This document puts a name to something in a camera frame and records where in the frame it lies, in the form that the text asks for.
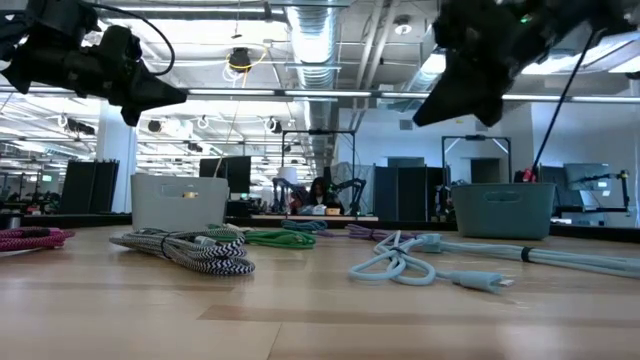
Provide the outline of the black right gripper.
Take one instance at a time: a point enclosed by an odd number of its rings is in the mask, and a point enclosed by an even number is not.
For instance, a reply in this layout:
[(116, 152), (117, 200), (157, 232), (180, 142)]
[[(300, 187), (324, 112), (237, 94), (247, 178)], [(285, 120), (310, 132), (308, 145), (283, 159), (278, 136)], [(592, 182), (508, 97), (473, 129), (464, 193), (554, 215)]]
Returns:
[(427, 126), (474, 115), (487, 127), (503, 115), (515, 78), (585, 20), (583, 1), (448, 1), (433, 24), (445, 71), (415, 113)]

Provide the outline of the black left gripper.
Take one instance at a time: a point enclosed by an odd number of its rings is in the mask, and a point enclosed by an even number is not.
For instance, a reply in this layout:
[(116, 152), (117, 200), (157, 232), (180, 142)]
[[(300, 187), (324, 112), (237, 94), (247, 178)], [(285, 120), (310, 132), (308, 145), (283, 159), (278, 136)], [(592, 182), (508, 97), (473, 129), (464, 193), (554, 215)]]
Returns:
[(120, 114), (128, 126), (136, 126), (144, 111), (186, 101), (184, 91), (149, 70), (142, 59), (140, 39), (129, 28), (108, 27), (97, 52), (100, 60), (81, 48), (31, 36), (29, 78), (72, 90), (80, 97), (101, 98), (108, 97), (108, 86), (104, 83), (112, 80), (124, 95), (112, 96), (108, 102), (121, 107)]

